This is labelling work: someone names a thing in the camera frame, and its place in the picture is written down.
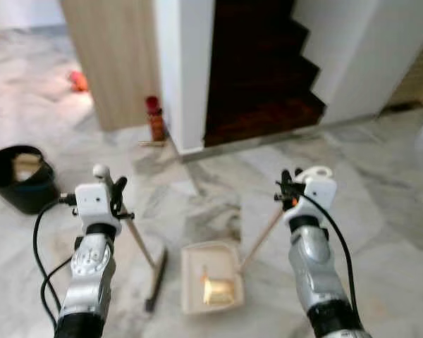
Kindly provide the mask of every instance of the black cable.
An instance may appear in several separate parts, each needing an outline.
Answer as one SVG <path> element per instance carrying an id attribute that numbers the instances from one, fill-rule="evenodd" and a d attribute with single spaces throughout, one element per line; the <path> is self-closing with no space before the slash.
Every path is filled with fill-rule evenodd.
<path id="1" fill-rule="evenodd" d="M 360 316 L 359 316 L 359 310 L 357 309 L 357 300 L 355 298 L 353 262 L 351 261 L 351 254 L 350 254 L 350 251 L 348 249 L 348 245 L 346 244 L 345 238 L 343 237 L 340 229 L 338 229 L 338 226 L 335 223 L 335 221 L 333 220 L 333 218 L 331 217 L 331 215 L 329 215 L 329 213 L 322 206 L 320 206 L 318 204 L 318 202 L 316 202 L 314 199 L 311 199 L 308 196 L 305 196 L 305 194 L 303 194 L 302 192 L 299 192 L 296 189 L 293 189 L 293 188 L 291 188 L 291 189 L 296 194 L 304 197 L 306 200 L 308 200 L 310 203 L 312 203 L 314 206 L 316 206 L 318 208 L 318 210 L 320 210 L 323 213 L 323 215 L 327 218 L 327 220 L 331 223 L 332 228 L 336 232 L 337 237 L 340 240 L 341 246 L 343 247 L 343 252 L 345 253 L 345 258 L 346 258 L 346 264 L 348 266 L 348 281 L 349 281 L 349 285 L 350 285 L 350 296 L 351 296 L 352 310 L 354 311 L 354 314 L 355 314 L 356 319 L 359 322 L 360 326 L 363 327 L 362 321 L 360 320 Z"/>
<path id="2" fill-rule="evenodd" d="M 37 267 L 39 268 L 39 271 L 41 272 L 42 277 L 44 279 L 47 278 L 47 273 L 44 269 L 44 266 L 42 265 L 41 258 L 39 257 L 39 252 L 37 250 L 37 233 L 39 231 L 39 224 L 41 223 L 41 218 L 44 215 L 44 213 L 46 211 L 48 211 L 49 209 L 53 208 L 58 203 L 59 203 L 59 200 L 57 199 L 55 201 L 52 201 L 52 202 L 46 204 L 41 209 L 41 211 L 39 212 L 39 215 L 36 218 L 35 228 L 33 230 L 33 254 L 35 255 Z M 59 310 L 61 310 L 61 304 L 59 302 L 58 296 L 56 295 L 55 289 L 54 289 L 53 285 L 50 283 L 50 281 L 48 281 L 47 284 L 49 285 L 51 295 L 53 296 L 53 298 L 55 300 L 56 307 L 58 308 L 58 311 L 59 311 Z M 45 311 L 47 312 L 47 315 L 50 317 L 52 322 L 54 322 L 54 316 L 52 315 L 50 308 L 48 307 L 47 303 L 43 302 L 42 305 L 43 305 Z"/>
<path id="3" fill-rule="evenodd" d="M 50 283 L 50 278 L 51 276 L 53 276 L 55 273 L 57 273 L 58 271 L 60 271 L 60 269 L 62 269 L 66 264 L 68 264 L 72 259 L 72 256 L 69 257 L 68 259 L 66 259 L 62 264 L 58 265 L 56 268 L 54 268 L 48 275 L 46 278 L 44 278 L 44 281 L 42 282 L 41 285 L 41 291 L 40 291 L 40 296 L 41 296 L 41 302 L 44 305 L 44 308 L 49 308 L 47 305 L 47 300 L 45 299 L 45 289 L 48 283 Z M 56 328 L 56 319 L 53 315 L 53 313 L 51 313 L 50 310 L 48 310 L 48 314 L 50 317 L 51 322 L 54 325 L 54 329 Z"/>

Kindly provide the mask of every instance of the dustpan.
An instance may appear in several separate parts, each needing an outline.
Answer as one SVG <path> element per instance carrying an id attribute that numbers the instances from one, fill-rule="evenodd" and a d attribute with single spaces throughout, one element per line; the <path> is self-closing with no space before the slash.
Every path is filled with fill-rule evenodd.
<path id="1" fill-rule="evenodd" d="M 184 247 L 182 281 L 185 314 L 224 311 L 245 303 L 238 250 L 232 244 L 213 241 Z"/>

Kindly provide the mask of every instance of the marble floor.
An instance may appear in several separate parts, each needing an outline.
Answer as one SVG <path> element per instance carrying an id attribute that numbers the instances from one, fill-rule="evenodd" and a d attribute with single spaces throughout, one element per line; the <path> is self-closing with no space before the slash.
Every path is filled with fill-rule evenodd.
<path id="1" fill-rule="evenodd" d="M 181 163 L 174 148 L 141 148 L 146 127 L 103 133 L 88 94 L 69 91 L 78 69 L 63 29 L 0 35 L 0 148 L 39 147 L 63 191 L 92 181 L 94 163 L 129 179 L 124 199 L 145 236 L 166 243 L 169 262 L 157 310 L 142 311 L 141 253 L 127 230 L 116 239 L 117 270 L 104 337 L 313 337 L 296 297 L 287 259 L 289 231 L 278 225 L 245 273 L 246 304 L 187 317 L 180 306 L 180 249 L 216 238 L 247 252 L 278 207 L 274 181 L 284 168 L 328 165 L 338 192 L 331 214 L 353 255 L 364 326 L 373 337 L 423 338 L 423 168 L 415 140 L 423 110 L 306 132 L 282 142 Z M 35 218 L 0 199 L 0 337 L 51 337 L 39 302 L 41 277 L 32 256 Z M 79 221 L 60 206 L 43 219 L 46 266 L 73 250 Z M 343 252 L 331 233 L 336 267 L 348 286 Z M 54 278 L 64 293 L 67 270 Z"/>

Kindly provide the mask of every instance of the wooden stair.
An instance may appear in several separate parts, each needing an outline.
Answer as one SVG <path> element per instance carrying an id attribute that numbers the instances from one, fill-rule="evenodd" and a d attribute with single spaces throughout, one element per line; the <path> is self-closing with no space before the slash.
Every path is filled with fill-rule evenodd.
<path id="1" fill-rule="evenodd" d="M 205 146 L 316 124 L 318 67 L 301 56 L 308 31 L 293 1 L 216 0 Z"/>

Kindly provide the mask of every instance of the red bottle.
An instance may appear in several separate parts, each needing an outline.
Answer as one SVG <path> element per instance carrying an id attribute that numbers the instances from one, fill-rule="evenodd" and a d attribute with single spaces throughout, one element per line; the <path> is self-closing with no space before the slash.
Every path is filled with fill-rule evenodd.
<path id="1" fill-rule="evenodd" d="M 147 115 L 152 133 L 152 141 L 164 141 L 162 109 L 156 96 L 146 98 Z"/>

